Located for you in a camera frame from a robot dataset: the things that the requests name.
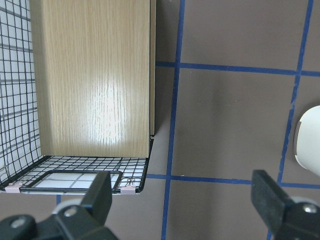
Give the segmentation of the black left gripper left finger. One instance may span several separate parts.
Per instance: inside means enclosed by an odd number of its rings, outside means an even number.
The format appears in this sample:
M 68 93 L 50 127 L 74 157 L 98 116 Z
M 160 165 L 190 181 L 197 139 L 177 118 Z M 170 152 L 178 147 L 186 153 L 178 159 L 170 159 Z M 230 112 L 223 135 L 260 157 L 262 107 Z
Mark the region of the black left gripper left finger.
M 0 221 L 2 240 L 116 240 L 105 226 L 112 206 L 111 174 L 97 173 L 83 199 L 60 204 L 48 218 L 36 222 L 29 214 L 12 215 Z

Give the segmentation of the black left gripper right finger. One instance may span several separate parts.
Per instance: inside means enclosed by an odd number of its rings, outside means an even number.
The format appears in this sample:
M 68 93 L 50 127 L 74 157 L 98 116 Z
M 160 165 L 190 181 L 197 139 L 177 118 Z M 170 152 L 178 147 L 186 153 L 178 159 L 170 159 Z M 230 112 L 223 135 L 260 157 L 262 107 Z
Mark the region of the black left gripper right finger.
M 250 199 L 273 240 L 318 240 L 320 205 L 289 196 L 265 170 L 254 170 Z

